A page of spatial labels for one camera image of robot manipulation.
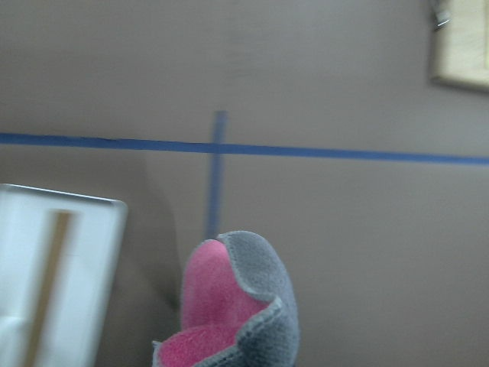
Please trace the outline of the grey and pink cloth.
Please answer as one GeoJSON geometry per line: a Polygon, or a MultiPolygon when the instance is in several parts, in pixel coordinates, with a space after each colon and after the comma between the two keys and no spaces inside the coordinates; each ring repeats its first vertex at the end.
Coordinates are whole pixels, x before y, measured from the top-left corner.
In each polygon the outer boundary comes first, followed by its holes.
{"type": "Polygon", "coordinates": [[[154,366],[294,366],[296,300],[271,244],[234,231],[198,245],[183,274],[180,331],[153,346],[154,366]]]}

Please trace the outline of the white rectangular tray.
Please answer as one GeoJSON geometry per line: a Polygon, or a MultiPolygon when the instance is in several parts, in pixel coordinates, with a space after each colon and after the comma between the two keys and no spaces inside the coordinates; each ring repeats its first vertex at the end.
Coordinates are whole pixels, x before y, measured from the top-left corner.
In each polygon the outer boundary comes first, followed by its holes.
{"type": "Polygon", "coordinates": [[[1,364],[92,366],[128,208],[119,200],[1,187],[1,364]]]}

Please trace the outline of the bamboo cutting board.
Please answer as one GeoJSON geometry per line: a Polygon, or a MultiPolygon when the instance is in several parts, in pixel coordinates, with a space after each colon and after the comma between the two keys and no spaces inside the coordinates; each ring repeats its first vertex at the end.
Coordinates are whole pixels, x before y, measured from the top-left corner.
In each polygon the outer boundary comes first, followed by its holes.
{"type": "Polygon", "coordinates": [[[488,91],[488,2],[431,1],[430,77],[437,83],[488,91]]]}

